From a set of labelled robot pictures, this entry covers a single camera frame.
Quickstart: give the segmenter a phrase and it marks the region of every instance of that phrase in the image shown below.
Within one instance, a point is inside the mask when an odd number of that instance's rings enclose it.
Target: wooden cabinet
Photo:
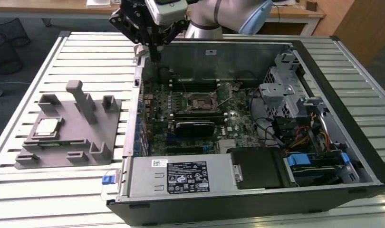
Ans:
[[[364,65],[385,46],[385,0],[318,0],[326,13],[315,36],[336,35]]]

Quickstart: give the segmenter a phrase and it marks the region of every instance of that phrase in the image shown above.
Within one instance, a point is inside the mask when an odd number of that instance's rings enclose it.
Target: mesh trash can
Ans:
[[[19,18],[0,18],[0,33],[3,33],[13,47],[29,43],[29,38]]]
[[[0,74],[8,75],[23,68],[23,62],[16,50],[7,40],[7,36],[0,33]]]

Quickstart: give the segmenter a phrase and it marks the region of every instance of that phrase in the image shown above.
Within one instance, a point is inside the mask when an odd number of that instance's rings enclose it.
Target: wooden desk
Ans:
[[[87,0],[0,0],[0,17],[107,19],[119,5],[87,9]],[[267,22],[306,24],[302,35],[311,35],[325,13],[295,6],[273,8]]]
[[[338,36],[366,66],[385,47],[385,0],[318,0],[327,16],[314,35]]]

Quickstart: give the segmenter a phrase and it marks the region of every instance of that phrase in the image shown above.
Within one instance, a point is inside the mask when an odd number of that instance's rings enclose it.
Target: motherboard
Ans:
[[[144,83],[150,156],[226,153],[261,146],[242,83]]]

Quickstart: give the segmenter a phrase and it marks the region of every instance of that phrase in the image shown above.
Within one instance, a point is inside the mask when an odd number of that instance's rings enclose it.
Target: robotic arm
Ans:
[[[188,26],[186,10],[190,4],[190,38],[214,37],[202,34],[219,32],[221,26],[253,35],[273,7],[271,0],[122,0],[110,22],[134,43],[148,47],[152,62],[160,61],[159,50]]]

